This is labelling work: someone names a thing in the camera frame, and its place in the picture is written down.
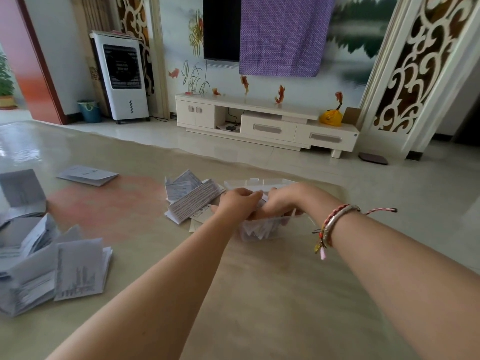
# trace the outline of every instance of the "person's left arm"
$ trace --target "person's left arm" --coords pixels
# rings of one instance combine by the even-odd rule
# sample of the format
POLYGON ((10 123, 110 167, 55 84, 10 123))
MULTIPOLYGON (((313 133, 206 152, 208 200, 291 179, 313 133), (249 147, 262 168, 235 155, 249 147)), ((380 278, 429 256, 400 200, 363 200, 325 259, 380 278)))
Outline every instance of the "person's left arm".
POLYGON ((178 359, 237 226, 262 197, 244 188, 170 254, 95 313, 48 360, 178 359))

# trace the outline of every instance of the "trash can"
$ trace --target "trash can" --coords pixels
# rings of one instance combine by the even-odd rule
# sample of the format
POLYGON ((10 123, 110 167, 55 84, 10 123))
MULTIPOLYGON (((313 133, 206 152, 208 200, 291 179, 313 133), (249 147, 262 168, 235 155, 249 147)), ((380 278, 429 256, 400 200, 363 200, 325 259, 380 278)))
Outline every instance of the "trash can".
POLYGON ((83 120, 88 123, 102 122, 99 105, 96 101, 80 100, 77 101, 80 112, 83 115, 83 120))

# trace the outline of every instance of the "cabinet handle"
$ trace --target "cabinet handle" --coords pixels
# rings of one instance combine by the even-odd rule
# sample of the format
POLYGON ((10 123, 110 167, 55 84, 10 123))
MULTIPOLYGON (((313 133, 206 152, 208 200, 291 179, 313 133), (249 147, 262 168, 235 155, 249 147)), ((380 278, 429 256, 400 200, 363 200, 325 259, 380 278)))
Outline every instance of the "cabinet handle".
POLYGON ((310 139, 321 140, 322 142, 329 143, 339 143, 342 141, 342 138, 332 135, 317 134, 315 132, 310 133, 310 139))
POLYGON ((276 126, 253 124, 253 129, 258 130, 260 132, 267 132, 267 133, 273 133, 273 134, 282 133, 282 129, 276 126))

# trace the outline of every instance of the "tv stand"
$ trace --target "tv stand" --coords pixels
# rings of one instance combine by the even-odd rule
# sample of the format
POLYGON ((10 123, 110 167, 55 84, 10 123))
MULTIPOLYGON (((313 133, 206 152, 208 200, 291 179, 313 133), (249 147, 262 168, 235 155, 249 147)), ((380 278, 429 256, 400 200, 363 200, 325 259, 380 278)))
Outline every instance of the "tv stand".
POLYGON ((203 94, 176 94, 177 125, 188 132, 219 136, 249 143, 300 151, 320 146, 331 149, 333 158, 342 151, 351 152, 359 131, 353 125, 340 127, 320 124, 320 110, 289 104, 277 104, 250 97, 203 94), (220 130, 228 108, 244 110, 240 131, 220 130))

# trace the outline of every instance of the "cabinet leg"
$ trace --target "cabinet leg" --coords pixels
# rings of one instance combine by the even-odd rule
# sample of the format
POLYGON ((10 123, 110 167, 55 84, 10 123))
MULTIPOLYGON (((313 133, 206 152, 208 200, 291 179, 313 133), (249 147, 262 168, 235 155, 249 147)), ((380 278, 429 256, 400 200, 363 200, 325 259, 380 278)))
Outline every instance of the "cabinet leg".
POLYGON ((332 158, 339 159, 340 156, 342 155, 342 151, 339 149, 332 149, 332 152, 330 153, 330 155, 332 156, 332 158))

